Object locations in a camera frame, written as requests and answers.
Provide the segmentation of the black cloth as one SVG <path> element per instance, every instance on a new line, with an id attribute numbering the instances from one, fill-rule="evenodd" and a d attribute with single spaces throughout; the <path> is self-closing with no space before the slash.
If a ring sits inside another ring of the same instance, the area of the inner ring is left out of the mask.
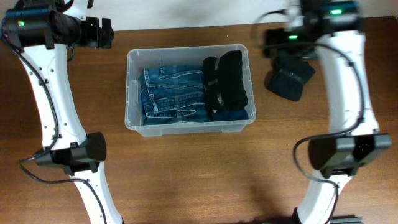
<path id="1" fill-rule="evenodd" d="M 272 61 L 271 79 L 266 88 L 290 101 L 299 101 L 303 88 L 315 74 L 306 61 L 287 54 L 280 54 Z"/>

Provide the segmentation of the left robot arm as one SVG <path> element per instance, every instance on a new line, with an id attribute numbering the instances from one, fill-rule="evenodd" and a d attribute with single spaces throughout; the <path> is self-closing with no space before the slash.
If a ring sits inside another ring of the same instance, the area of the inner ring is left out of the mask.
<path id="1" fill-rule="evenodd" d="M 42 148 L 31 161 L 64 170 L 90 222 L 122 223 L 105 177 L 105 138 L 83 129 L 68 79 L 76 47 L 112 46 L 111 20 L 87 16 L 92 6 L 92 1 L 18 1 L 1 22 L 1 40 L 22 62 L 39 111 Z"/>

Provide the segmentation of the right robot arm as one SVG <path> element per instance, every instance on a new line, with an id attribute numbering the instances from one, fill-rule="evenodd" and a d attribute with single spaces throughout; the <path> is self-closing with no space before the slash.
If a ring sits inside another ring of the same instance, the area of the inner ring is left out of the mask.
<path id="1" fill-rule="evenodd" d="M 303 139 L 313 168 L 307 193 L 281 223 L 361 223 L 355 216 L 334 217 L 338 198 L 358 170 L 391 147 L 373 112 L 364 50 L 366 36 L 357 1 L 292 1 L 284 10 L 284 34 L 263 49 L 317 55 L 329 105 L 326 134 Z"/>

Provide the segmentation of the dark blue jeans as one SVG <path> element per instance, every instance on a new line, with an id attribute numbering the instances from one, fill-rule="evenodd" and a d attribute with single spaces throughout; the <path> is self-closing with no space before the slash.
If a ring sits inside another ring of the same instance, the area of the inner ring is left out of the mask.
<path id="1" fill-rule="evenodd" d="M 139 75 L 144 125 L 211 121 L 201 65 L 145 67 Z"/>

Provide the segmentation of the blue taped shirt bundle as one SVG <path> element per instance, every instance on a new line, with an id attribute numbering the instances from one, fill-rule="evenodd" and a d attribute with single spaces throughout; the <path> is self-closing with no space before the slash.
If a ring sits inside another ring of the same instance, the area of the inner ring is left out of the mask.
<path id="1" fill-rule="evenodd" d="M 239 121 L 239 120 L 248 119 L 248 114 L 245 109 L 241 110 L 211 109 L 210 114 L 213 121 Z"/>

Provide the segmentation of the black taped clothing bundle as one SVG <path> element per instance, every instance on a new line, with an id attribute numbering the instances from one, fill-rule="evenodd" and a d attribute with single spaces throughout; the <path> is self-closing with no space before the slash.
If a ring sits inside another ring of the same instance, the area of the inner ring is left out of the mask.
<path id="1" fill-rule="evenodd" d="M 204 59 L 203 74 L 205 104 L 209 114 L 211 109 L 245 109 L 248 97 L 243 83 L 242 51 L 233 50 L 219 58 Z"/>

